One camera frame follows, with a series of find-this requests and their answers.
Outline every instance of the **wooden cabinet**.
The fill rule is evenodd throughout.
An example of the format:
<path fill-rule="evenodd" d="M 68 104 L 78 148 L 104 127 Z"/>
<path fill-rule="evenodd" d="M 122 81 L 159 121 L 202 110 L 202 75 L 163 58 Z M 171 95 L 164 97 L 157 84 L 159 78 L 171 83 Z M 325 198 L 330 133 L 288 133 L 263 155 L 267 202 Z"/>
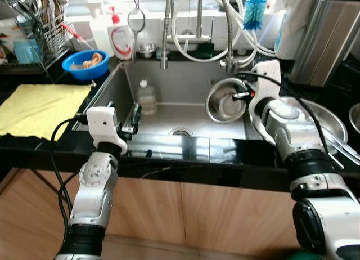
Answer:
<path fill-rule="evenodd" d="M 54 258 L 64 230 L 56 197 L 32 171 L 20 171 L 0 195 L 0 259 Z"/>
<path fill-rule="evenodd" d="M 53 172 L 39 172 L 59 189 Z M 66 179 L 70 174 L 61 175 Z M 78 188 L 79 180 L 75 177 L 67 186 L 72 201 Z M 119 178 L 106 233 L 185 245 L 180 183 Z"/>
<path fill-rule="evenodd" d="M 190 183 L 181 192 L 189 246 L 259 257 L 299 247 L 288 193 Z"/>

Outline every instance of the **yellow cloth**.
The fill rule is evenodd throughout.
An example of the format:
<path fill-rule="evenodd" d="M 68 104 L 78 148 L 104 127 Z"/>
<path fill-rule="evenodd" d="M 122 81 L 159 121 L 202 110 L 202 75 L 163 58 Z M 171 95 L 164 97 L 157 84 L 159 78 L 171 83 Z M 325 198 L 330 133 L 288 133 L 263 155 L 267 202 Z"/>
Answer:
<path fill-rule="evenodd" d="M 56 126 L 77 113 L 90 90 L 91 85 L 22 84 L 0 106 L 0 135 L 50 140 Z M 55 141 L 65 128 L 58 130 Z"/>

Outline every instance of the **dish soap bottle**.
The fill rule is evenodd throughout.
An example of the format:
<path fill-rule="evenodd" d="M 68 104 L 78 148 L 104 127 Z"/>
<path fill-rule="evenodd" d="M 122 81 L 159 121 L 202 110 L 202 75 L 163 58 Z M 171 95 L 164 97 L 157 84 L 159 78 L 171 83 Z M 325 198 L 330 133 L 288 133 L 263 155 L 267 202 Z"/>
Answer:
<path fill-rule="evenodd" d="M 155 90 L 148 86 L 147 80 L 140 82 L 140 88 L 137 91 L 138 102 L 141 105 L 142 115 L 154 115 L 158 111 L 156 106 Z"/>
<path fill-rule="evenodd" d="M 133 51 L 134 33 L 126 20 L 120 21 L 119 15 L 115 13 L 115 8 L 111 7 L 111 10 L 113 25 L 107 28 L 111 47 L 117 58 L 128 60 Z"/>
<path fill-rule="evenodd" d="M 102 3 L 89 2 L 87 6 L 92 16 L 89 25 L 97 48 L 107 52 L 110 57 L 114 56 L 114 51 L 111 48 L 109 36 L 107 35 L 107 28 L 111 26 L 111 21 L 102 10 Z"/>

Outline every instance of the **black cable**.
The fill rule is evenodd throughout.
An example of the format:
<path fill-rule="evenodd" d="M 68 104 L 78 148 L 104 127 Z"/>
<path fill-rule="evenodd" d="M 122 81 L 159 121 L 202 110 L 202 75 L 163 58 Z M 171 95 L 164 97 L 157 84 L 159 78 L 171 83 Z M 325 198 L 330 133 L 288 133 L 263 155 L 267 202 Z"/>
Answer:
<path fill-rule="evenodd" d="M 65 181 L 64 184 L 60 186 L 58 193 L 57 193 L 57 200 L 58 200 L 58 204 L 59 206 L 62 207 L 62 209 L 64 210 L 64 205 L 62 204 L 62 191 L 66 190 L 66 184 L 68 184 L 68 182 L 74 178 L 77 174 L 79 174 L 80 171 L 77 171 L 75 173 L 73 173 L 70 177 L 68 177 Z M 66 236 L 68 235 L 68 218 L 66 216 L 64 216 L 63 218 L 64 221 L 64 237 L 62 238 L 62 242 L 65 241 Z"/>
<path fill-rule="evenodd" d="M 320 125 L 319 120 L 314 115 L 314 112 L 310 109 L 310 107 L 296 94 L 296 92 L 292 91 L 289 87 L 285 86 L 282 83 L 279 83 L 275 79 L 273 79 L 273 78 L 271 78 L 269 76 L 266 76 L 266 75 L 261 75 L 261 74 L 258 74 L 258 73 L 251 73 L 251 72 L 248 72 L 248 71 L 238 73 L 237 75 L 241 75 L 241 74 L 252 75 L 252 76 L 261 77 L 261 78 L 263 78 L 265 80 L 268 80 L 268 81 L 278 85 L 279 87 L 283 88 L 290 96 L 294 97 L 294 99 L 296 99 L 300 103 L 300 105 L 308 112 L 308 114 L 314 120 L 315 126 L 316 126 L 317 131 L 318 131 L 318 133 L 320 135 L 320 139 L 321 139 L 321 142 L 322 142 L 322 144 L 324 146 L 325 152 L 326 152 L 326 154 L 329 153 L 329 150 L 328 150 L 327 144 L 326 144 L 326 140 L 325 140 L 325 136 L 322 133 L 322 129 L 321 129 L 321 125 Z"/>
<path fill-rule="evenodd" d="M 70 122 L 74 120 L 74 118 L 70 118 L 70 119 L 67 119 L 67 120 L 64 120 L 63 122 L 61 122 L 59 125 L 56 126 L 56 128 L 54 129 L 54 131 L 52 132 L 52 135 L 51 135 L 51 140 L 50 140 L 50 159 L 51 159 L 51 163 L 52 163 L 52 166 L 54 168 L 54 172 L 55 172 L 55 175 L 57 177 L 57 180 L 59 181 L 60 183 L 60 186 L 63 186 L 64 185 L 64 181 L 62 180 L 61 178 L 61 175 L 60 175 L 60 172 L 59 170 L 57 169 L 56 167 L 56 164 L 55 164 L 55 160 L 54 160 L 54 153 L 53 153 L 53 150 L 54 150 L 54 140 L 55 140 L 55 135 L 57 133 L 57 131 L 60 129 L 60 127 L 62 125 L 64 125 L 65 123 L 67 122 Z M 64 188 L 64 195 L 65 195 L 65 200 L 66 200 L 66 203 L 67 203 L 67 209 L 69 211 L 69 214 L 71 213 L 71 210 L 73 208 L 72 204 L 71 204 L 71 201 L 70 201 L 70 197 L 69 197 L 69 194 L 68 194 L 68 191 L 66 188 Z M 64 210 L 64 206 L 62 205 L 62 202 L 61 204 L 59 203 L 60 205 L 60 212 L 61 212 L 61 215 L 63 218 L 66 218 L 66 213 L 65 213 L 65 210 Z"/>

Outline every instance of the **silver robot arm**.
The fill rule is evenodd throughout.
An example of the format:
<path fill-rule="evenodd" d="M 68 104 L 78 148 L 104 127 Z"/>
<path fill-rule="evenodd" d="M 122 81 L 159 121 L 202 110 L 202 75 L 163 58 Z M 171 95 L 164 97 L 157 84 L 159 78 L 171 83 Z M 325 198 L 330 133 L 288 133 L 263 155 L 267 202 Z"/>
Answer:
<path fill-rule="evenodd" d="M 257 64 L 261 74 L 264 70 L 280 73 L 274 61 L 264 63 Z M 249 108 L 256 108 L 253 122 L 258 122 L 258 131 L 265 132 L 264 138 L 274 142 L 289 171 L 299 244 L 323 259 L 360 259 L 359 201 L 325 154 L 313 120 L 281 101 L 279 88 L 264 81 L 258 78 L 256 105 L 251 102 Z"/>
<path fill-rule="evenodd" d="M 87 111 L 96 152 L 80 170 L 80 187 L 70 215 L 69 231 L 55 260 L 101 259 L 113 189 L 118 180 L 118 157 L 127 151 L 125 140 L 137 132 L 140 113 L 141 107 L 136 105 L 131 127 L 119 128 L 113 107 L 92 107 Z"/>

